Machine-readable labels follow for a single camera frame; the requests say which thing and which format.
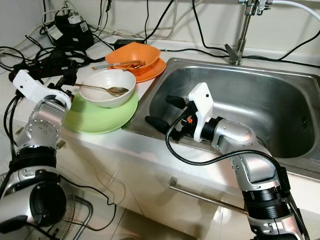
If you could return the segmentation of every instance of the stainless steel sink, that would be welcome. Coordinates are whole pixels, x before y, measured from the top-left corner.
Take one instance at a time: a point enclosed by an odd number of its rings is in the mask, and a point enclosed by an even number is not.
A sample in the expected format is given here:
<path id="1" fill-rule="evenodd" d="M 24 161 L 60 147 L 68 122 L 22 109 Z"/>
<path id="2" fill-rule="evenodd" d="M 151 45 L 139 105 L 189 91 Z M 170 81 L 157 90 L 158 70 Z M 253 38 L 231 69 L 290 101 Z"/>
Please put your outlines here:
<path id="1" fill-rule="evenodd" d="M 201 82 L 208 84 L 213 97 L 214 117 L 250 126 L 289 172 L 320 180 L 320 77 L 316 75 L 171 58 L 124 129 L 164 139 L 145 116 L 171 124 L 182 111 L 166 103 L 166 96 L 183 97 Z M 187 137 L 181 143 L 215 151 L 209 143 Z"/>

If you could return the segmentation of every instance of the white countertop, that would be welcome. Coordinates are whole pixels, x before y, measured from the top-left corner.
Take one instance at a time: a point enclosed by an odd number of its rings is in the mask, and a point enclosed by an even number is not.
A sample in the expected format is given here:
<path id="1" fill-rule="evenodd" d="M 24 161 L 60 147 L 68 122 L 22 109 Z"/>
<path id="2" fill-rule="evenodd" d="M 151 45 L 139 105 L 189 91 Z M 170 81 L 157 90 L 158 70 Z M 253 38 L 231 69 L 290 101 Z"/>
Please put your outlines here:
<path id="1" fill-rule="evenodd" d="M 109 37 L 107 42 L 113 42 L 116 38 Z M 173 42 L 173 41 L 150 41 L 150 43 L 159 49 L 171 49 L 178 50 L 184 48 L 194 48 L 195 45 L 192 43 L 184 42 Z M 87 53 L 92 59 L 97 59 L 110 53 L 110 49 L 104 46 L 102 43 L 96 43 L 91 47 Z M 277 57 L 281 55 L 280 52 L 263 52 L 254 49 L 249 49 L 246 54 L 261 55 L 266 57 Z M 194 51 L 188 52 L 161 52 L 160 56 L 165 62 L 170 58 L 185 58 L 194 59 L 199 61 L 208 61 L 214 63 L 227 63 L 228 59 L 214 58 L 205 54 L 197 53 Z M 294 55 L 292 60 L 299 61 L 312 61 L 313 64 L 319 64 L 319 59 L 310 57 Z M 83 79 L 93 73 L 91 66 L 99 65 L 99 63 L 91 64 L 89 66 L 80 68 L 77 73 L 77 83 L 82 83 Z M 300 65 L 294 65 L 289 63 L 275 63 L 268 61 L 244 59 L 243 66 L 275 69 L 283 71 L 300 72 L 307 74 L 320 75 L 319 68 L 305 67 Z M 51 77 L 44 79 L 45 83 L 57 82 L 60 77 Z M 14 97 L 15 88 L 11 82 L 8 80 L 8 72 L 0 74 L 0 116 L 3 118 L 4 111 L 7 107 L 9 101 Z M 143 94 L 146 92 L 148 87 L 153 82 L 152 80 L 138 83 L 136 85 L 136 92 L 138 98 L 141 99 Z M 77 93 L 79 87 L 68 87 L 66 89 L 72 90 L 73 93 Z M 17 106 L 14 120 L 20 126 L 24 126 L 27 123 L 28 116 L 33 110 L 35 103 L 29 101 L 28 99 L 23 99 Z M 150 164 L 154 164 L 155 167 L 165 167 L 174 170 L 181 171 L 190 175 L 197 176 L 204 179 L 206 184 L 208 183 L 218 183 L 225 186 L 230 186 L 233 188 L 238 188 L 235 176 L 230 168 L 228 161 L 218 162 L 209 166 L 190 166 L 183 162 L 177 160 L 174 156 L 170 154 L 167 150 L 166 144 L 163 140 L 150 138 L 147 136 L 139 135 L 132 132 L 127 132 L 123 129 L 118 129 L 116 131 L 105 133 L 105 134 L 85 134 L 77 133 L 67 129 L 63 129 L 62 136 L 65 138 L 71 138 L 76 140 L 79 144 L 92 148 L 99 149 L 103 148 L 106 150 L 117 151 L 119 154 L 126 154 L 127 156 L 132 156 L 134 158 L 141 159 L 142 161 L 147 161 Z M 194 161 L 204 161 L 215 157 L 213 153 L 191 148 L 188 146 L 174 144 L 173 147 L 178 153 L 182 153 L 187 159 Z M 292 195 L 301 209 L 305 209 L 310 212 L 320 214 L 320 206 L 318 204 L 317 198 L 320 197 L 320 184 L 304 179 L 298 176 L 289 175 L 291 183 Z"/>

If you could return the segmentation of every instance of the orange bowl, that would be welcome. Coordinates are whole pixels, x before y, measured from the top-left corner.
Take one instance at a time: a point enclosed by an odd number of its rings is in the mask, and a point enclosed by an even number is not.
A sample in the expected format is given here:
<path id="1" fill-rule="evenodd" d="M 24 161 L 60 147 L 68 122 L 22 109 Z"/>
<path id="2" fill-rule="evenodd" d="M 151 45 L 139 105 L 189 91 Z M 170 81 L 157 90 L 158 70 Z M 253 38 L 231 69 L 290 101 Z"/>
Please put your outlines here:
<path id="1" fill-rule="evenodd" d="M 155 63 L 161 51 L 153 46 L 145 45 L 142 43 L 132 42 L 128 45 L 120 47 L 113 51 L 105 60 L 108 64 L 121 63 L 126 61 L 141 60 L 145 61 L 145 65 L 139 68 L 130 67 L 129 70 L 134 75 L 139 75 L 150 69 L 150 65 Z M 114 66 L 114 69 L 127 69 L 128 65 Z"/>

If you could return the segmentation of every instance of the floor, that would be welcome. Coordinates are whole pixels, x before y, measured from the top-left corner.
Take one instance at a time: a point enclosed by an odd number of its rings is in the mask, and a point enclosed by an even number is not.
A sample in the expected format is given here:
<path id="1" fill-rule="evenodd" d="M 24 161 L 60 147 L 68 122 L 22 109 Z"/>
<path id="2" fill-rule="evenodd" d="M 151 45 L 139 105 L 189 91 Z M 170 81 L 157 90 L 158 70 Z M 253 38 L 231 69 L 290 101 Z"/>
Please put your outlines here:
<path id="1" fill-rule="evenodd" d="M 93 216 L 89 225 L 95 229 L 105 226 L 112 219 L 114 214 L 114 206 L 106 205 L 104 198 L 96 197 L 88 192 L 77 192 L 81 196 L 92 203 Z M 87 207 L 76 203 L 74 222 L 83 222 L 88 215 Z M 71 228 L 65 240 L 73 240 L 79 225 L 71 225 Z M 2 235 L 1 240 L 47 240 L 38 231 L 24 227 L 18 231 Z M 195 237 L 177 231 L 173 228 L 155 222 L 140 214 L 117 207 L 115 218 L 112 223 L 102 231 L 92 231 L 88 228 L 84 230 L 79 240 L 197 240 Z"/>

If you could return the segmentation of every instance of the fork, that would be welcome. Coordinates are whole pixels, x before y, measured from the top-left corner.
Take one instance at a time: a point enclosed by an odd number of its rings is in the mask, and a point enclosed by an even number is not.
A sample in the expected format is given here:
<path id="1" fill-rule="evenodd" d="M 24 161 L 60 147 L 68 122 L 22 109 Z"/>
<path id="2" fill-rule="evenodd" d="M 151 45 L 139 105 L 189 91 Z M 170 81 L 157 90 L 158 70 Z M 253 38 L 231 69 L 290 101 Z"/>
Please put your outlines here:
<path id="1" fill-rule="evenodd" d="M 137 66 L 133 66 L 132 68 L 133 69 L 138 69 L 140 67 L 143 67 L 146 65 L 146 61 L 140 61 L 140 64 L 138 64 Z"/>
<path id="2" fill-rule="evenodd" d="M 114 66 L 120 66 L 120 65 L 127 65 L 130 64 L 129 66 L 133 65 L 137 63 L 139 65 L 139 67 L 143 67 L 146 65 L 145 61 L 141 61 L 141 60 L 133 60 L 133 61 L 124 61 L 124 62 L 117 62 L 117 63 L 111 63 L 111 64 L 104 64 L 104 65 L 99 65 L 99 66 L 93 66 L 91 67 L 94 71 L 95 70 L 99 70 L 99 69 L 106 69 L 109 67 L 114 67 Z"/>

